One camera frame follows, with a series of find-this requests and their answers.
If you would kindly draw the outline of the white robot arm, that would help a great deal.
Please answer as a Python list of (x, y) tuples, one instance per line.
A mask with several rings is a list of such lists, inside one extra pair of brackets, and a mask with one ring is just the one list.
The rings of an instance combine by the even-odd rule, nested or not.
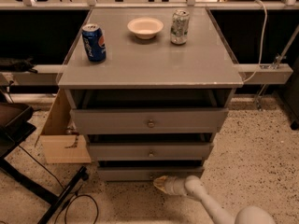
[(214, 224), (276, 224), (266, 211), (253, 205), (241, 209), (233, 217), (207, 192), (201, 179), (195, 175), (186, 178), (163, 175), (156, 178), (153, 185), (165, 194), (184, 196), (199, 202)]

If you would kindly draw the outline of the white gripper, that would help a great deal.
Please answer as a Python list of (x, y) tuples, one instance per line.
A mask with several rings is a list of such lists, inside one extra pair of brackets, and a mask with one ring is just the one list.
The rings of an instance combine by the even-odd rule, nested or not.
[(185, 179), (176, 176), (163, 175), (153, 181), (156, 189), (169, 194), (186, 196), (187, 190), (185, 189)]

